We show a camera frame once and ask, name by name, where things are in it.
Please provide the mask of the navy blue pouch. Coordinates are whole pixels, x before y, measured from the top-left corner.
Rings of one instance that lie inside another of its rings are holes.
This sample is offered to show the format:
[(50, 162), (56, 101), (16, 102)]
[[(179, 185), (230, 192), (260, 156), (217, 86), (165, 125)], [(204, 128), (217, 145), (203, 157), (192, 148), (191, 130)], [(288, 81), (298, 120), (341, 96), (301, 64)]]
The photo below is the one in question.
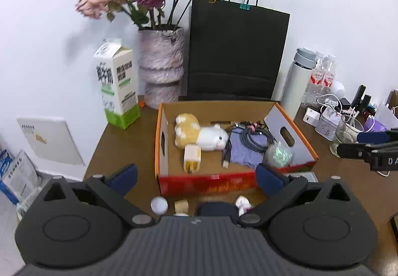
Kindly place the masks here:
[(197, 206), (196, 216), (229, 217), (236, 224), (239, 220), (239, 210), (231, 203), (203, 202)]

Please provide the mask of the clear glass cup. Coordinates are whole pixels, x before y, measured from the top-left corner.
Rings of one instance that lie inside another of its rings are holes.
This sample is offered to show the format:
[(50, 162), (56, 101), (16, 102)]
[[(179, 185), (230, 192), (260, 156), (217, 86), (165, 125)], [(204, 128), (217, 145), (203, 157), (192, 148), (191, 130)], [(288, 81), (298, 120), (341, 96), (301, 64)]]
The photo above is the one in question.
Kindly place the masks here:
[(352, 116), (344, 114), (338, 124), (335, 132), (335, 137), (329, 146), (331, 153), (339, 157), (337, 148), (343, 143), (357, 143), (357, 136), (364, 131), (363, 125)]

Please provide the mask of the white charger cube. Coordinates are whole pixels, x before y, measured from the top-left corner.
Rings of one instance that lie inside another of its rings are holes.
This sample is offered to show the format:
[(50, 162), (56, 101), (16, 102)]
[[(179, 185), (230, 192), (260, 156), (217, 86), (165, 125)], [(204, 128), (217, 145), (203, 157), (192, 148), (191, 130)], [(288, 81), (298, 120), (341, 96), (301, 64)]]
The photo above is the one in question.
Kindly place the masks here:
[(320, 113), (312, 108), (307, 108), (303, 116), (303, 121), (313, 127), (316, 127), (320, 120)]

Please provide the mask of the white round lamp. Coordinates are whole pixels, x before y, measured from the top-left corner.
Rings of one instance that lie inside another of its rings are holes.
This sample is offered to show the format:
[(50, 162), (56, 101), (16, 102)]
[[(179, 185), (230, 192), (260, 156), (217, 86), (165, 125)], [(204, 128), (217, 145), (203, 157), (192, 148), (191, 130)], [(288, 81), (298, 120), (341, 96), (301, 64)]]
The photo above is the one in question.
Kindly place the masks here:
[(345, 96), (345, 87), (343, 83), (335, 79), (331, 85), (330, 93), (335, 95), (338, 99), (343, 98)]

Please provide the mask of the clear water bottle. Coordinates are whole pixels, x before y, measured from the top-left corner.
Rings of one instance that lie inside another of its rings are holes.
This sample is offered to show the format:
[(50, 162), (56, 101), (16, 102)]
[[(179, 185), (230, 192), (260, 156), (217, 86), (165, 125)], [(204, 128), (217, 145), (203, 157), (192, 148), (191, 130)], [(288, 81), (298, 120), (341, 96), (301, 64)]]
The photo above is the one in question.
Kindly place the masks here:
[(337, 58), (331, 54), (328, 56), (324, 57), (322, 60), (322, 69), (324, 71), (324, 75), (322, 77), (322, 82), (321, 82), (321, 90), (320, 94), (324, 95), (330, 92), (331, 86), (333, 84), (333, 81), (335, 80), (336, 76), (336, 60)]
[(322, 66), (323, 58), (324, 54), (316, 51), (316, 66), (312, 70), (310, 80), (301, 100), (303, 107), (315, 106), (316, 99), (322, 90), (322, 78), (324, 75), (324, 68)]

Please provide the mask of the green crumpled wrapper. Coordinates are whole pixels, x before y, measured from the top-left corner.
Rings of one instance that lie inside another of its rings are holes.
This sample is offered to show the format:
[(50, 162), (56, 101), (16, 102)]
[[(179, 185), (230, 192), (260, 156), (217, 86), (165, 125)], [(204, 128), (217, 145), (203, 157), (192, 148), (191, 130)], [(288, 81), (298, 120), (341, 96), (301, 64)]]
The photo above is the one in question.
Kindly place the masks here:
[(265, 153), (265, 162), (273, 168), (284, 168), (292, 162), (294, 154), (280, 142), (273, 143)]

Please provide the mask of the white round lid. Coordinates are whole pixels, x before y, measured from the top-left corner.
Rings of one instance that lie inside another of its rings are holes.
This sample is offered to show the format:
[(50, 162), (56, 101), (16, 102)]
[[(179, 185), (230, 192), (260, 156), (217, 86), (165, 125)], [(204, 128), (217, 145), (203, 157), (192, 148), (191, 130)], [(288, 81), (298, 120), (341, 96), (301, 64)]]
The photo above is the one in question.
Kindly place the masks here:
[(165, 215), (168, 211), (168, 202), (162, 196), (156, 196), (150, 202), (151, 210), (156, 215)]

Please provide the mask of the white thermos bottle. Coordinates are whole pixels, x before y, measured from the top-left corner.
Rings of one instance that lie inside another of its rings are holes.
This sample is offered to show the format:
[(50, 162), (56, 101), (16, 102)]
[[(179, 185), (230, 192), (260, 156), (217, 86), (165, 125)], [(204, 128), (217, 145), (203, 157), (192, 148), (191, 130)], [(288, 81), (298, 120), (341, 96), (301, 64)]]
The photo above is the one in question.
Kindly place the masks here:
[(316, 63), (316, 53), (312, 50), (306, 48), (296, 50), (281, 98), (281, 107), (292, 120), (298, 113), (301, 99)]

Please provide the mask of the small wooden block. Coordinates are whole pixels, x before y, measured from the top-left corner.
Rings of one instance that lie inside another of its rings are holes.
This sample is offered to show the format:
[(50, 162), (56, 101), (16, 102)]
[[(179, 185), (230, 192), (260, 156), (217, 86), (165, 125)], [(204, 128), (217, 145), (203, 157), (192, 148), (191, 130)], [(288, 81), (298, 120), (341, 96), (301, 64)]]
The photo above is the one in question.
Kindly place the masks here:
[(189, 212), (189, 203), (186, 199), (175, 201), (174, 202), (175, 213), (184, 213), (188, 214)]

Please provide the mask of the purple cloth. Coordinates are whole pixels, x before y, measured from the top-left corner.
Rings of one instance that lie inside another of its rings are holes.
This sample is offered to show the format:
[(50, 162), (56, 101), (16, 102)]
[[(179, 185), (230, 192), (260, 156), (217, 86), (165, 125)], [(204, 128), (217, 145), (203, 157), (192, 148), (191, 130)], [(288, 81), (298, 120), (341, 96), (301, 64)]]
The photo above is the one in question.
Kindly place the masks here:
[(230, 163), (255, 168), (262, 163), (268, 145), (268, 136), (263, 132), (249, 133), (235, 127), (230, 132), (225, 158), (229, 158)]

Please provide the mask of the yellow white plug adapter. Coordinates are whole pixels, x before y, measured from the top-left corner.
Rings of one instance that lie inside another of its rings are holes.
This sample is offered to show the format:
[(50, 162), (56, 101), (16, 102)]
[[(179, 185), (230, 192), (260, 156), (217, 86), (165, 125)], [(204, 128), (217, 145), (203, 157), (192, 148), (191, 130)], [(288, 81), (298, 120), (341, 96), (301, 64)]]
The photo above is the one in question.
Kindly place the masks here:
[(184, 149), (184, 171), (194, 174), (199, 171), (202, 150), (197, 145), (186, 145)]

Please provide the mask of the white yellow plush toy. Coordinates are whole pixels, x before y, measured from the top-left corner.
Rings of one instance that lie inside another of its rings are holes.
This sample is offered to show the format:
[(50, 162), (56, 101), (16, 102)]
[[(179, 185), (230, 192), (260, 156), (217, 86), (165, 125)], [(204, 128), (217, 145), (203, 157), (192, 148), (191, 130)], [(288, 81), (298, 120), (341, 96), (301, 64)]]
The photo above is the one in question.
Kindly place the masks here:
[(197, 145), (203, 151), (222, 151), (229, 140), (219, 124), (201, 126), (193, 114), (179, 114), (175, 119), (175, 146)]

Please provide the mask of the black paper bag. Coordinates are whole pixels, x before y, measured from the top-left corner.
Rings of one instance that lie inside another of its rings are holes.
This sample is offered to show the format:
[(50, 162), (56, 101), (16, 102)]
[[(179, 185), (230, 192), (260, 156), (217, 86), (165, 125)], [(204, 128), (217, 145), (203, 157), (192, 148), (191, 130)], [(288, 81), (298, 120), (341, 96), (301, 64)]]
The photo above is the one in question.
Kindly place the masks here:
[(231, 0), (193, 0), (188, 100), (270, 100), (290, 15)]

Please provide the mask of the green white milk carton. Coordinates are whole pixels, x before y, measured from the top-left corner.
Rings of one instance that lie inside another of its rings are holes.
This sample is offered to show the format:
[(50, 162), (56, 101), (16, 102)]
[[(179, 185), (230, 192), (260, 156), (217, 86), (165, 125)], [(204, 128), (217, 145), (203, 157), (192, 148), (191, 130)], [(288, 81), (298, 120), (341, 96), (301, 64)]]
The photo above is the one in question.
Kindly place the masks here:
[(96, 74), (109, 124), (127, 129), (140, 117), (138, 73), (133, 50), (118, 38), (108, 38), (95, 52)]

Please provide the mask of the pink marbled vase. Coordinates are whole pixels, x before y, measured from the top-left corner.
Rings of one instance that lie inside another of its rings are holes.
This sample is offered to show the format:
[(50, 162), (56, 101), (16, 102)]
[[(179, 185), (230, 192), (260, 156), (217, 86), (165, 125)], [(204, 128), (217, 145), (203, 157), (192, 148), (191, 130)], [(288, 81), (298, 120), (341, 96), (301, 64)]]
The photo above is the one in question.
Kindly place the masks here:
[(184, 76), (184, 29), (139, 31), (139, 75), (144, 81), (144, 102), (153, 109), (176, 102)]

